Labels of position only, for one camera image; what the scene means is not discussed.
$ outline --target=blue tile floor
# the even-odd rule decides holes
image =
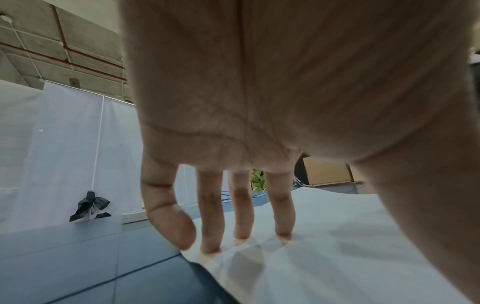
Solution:
[[[362,184],[319,189],[374,193]],[[254,199],[266,203],[266,196]],[[236,303],[147,221],[121,225],[119,217],[0,236],[0,294],[2,304]]]

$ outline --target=red pipe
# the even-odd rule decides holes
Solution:
[[[105,72],[102,72],[102,71],[99,71],[99,70],[95,70],[95,69],[91,69],[91,68],[88,68],[88,67],[84,67],[84,66],[81,66],[81,65],[72,63],[72,62],[64,61],[64,60],[62,60],[62,59],[58,59],[58,58],[55,58],[55,57],[47,56],[47,55],[40,54],[40,53],[37,53],[37,52],[34,52],[34,51],[29,51],[29,50],[25,50],[25,49],[22,49],[22,48],[15,47],[15,46],[11,46],[11,45],[8,45],[8,44],[3,43],[3,42],[0,42],[0,46],[8,47],[8,48],[15,49],[15,50],[17,50],[17,51],[21,51],[21,52],[25,52],[25,53],[29,53],[29,54],[34,54],[34,55],[36,55],[36,56],[40,56],[40,57],[43,57],[43,58],[48,58],[48,59],[53,60],[53,61],[61,62],[61,63],[65,64],[65,65],[71,65],[71,66],[74,66],[74,67],[77,67],[77,68],[80,68],[80,69],[84,69],[84,70],[87,70],[87,71],[95,72],[95,73],[102,74],[102,75],[105,75],[105,76],[108,76],[108,77],[112,77],[112,78],[115,78],[115,79],[127,81],[125,78],[122,78],[122,77],[119,77],[119,76],[115,76],[115,75],[112,75],[112,74],[109,74],[109,73],[105,73]]]
[[[87,58],[90,58],[92,60],[96,60],[96,61],[99,61],[99,62],[102,62],[104,64],[107,64],[107,65],[111,65],[111,66],[114,66],[114,67],[117,67],[119,69],[124,69],[124,67],[122,66],[119,66],[119,65],[116,65],[114,63],[111,63],[109,61],[106,61],[106,60],[103,60],[103,59],[100,59],[100,58],[97,58],[97,57],[94,57],[94,56],[91,56],[89,54],[85,54],[85,53],[82,53],[80,51],[76,51],[76,50],[73,50],[71,48],[69,48],[69,46],[67,45],[67,41],[65,39],[65,35],[64,35],[64,31],[62,29],[62,24],[60,23],[60,18],[59,18],[59,14],[57,13],[57,8],[54,6],[54,5],[50,5],[51,6],[51,10],[53,12],[53,16],[55,17],[55,22],[56,22],[56,28],[58,29],[58,32],[60,34],[60,38],[61,38],[61,42],[63,44],[63,48],[67,51],[70,51],[72,53],[76,53],[76,54],[79,54],[79,55],[82,55],[82,56],[85,56]]]

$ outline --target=finger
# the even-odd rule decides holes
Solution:
[[[228,191],[235,212],[233,237],[246,239],[254,226],[254,206],[250,187],[252,171],[228,172]]]
[[[220,249],[225,230],[224,211],[222,209],[223,172],[196,173],[196,196],[201,216],[200,251],[213,253]]]
[[[192,220],[175,199],[177,170],[178,165],[153,159],[144,152],[140,188],[151,224],[174,246],[186,250],[194,243],[197,233]]]
[[[290,236],[295,225],[295,208],[292,201],[294,173],[290,171],[264,174],[266,191],[275,219],[275,232],[280,236]]]

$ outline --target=white paper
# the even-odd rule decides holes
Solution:
[[[255,208],[249,240],[232,237],[225,213],[221,253],[184,257],[205,267],[240,303],[469,303],[402,235],[376,195],[312,188],[292,192],[292,239],[274,232],[270,204]],[[201,231],[201,219],[194,220]]]

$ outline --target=green plant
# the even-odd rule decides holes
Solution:
[[[265,176],[264,172],[261,170],[254,169],[251,173],[251,189],[253,191],[264,191],[265,190]]]

